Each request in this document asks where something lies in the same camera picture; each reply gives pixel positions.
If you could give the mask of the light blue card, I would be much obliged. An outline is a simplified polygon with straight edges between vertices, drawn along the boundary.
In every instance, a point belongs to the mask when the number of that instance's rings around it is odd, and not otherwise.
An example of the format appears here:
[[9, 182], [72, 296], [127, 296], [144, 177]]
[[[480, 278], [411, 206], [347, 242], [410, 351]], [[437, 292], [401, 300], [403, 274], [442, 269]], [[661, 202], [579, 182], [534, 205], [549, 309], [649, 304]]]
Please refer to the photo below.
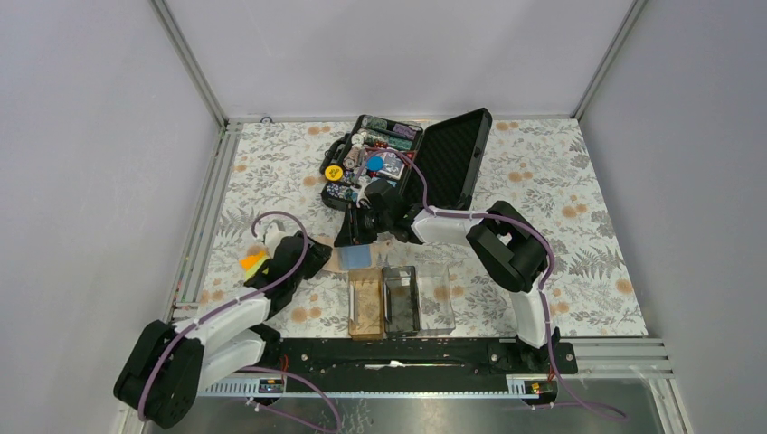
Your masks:
[[339, 268], [341, 271], [367, 269], [372, 265], [372, 255], [369, 245], [342, 247], [339, 251]]

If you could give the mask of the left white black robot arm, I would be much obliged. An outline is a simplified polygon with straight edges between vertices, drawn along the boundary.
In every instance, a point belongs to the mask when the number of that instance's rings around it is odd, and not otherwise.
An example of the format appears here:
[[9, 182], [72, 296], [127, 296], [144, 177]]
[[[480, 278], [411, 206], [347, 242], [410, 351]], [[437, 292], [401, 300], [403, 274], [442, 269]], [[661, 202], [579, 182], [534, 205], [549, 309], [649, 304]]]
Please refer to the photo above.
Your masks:
[[286, 307], [298, 285], [332, 257], [332, 247], [302, 231], [274, 231], [241, 259], [243, 291], [208, 313], [149, 323], [113, 387], [114, 397], [163, 429], [177, 424], [199, 392], [243, 367], [261, 372], [280, 359], [279, 333], [265, 323]]

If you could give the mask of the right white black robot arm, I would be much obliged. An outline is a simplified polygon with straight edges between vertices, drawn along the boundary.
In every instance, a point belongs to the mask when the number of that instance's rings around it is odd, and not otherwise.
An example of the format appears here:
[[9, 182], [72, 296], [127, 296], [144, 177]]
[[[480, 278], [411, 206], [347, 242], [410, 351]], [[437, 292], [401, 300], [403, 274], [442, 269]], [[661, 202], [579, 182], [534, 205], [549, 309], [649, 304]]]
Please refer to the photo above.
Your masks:
[[382, 233], [404, 243], [469, 247], [489, 277], [510, 294], [516, 312], [518, 358], [540, 373], [554, 361], [554, 330], [541, 294], [551, 275], [550, 243], [510, 203], [495, 202], [484, 212], [408, 203], [384, 180], [367, 184], [347, 205], [337, 247], [371, 244]]

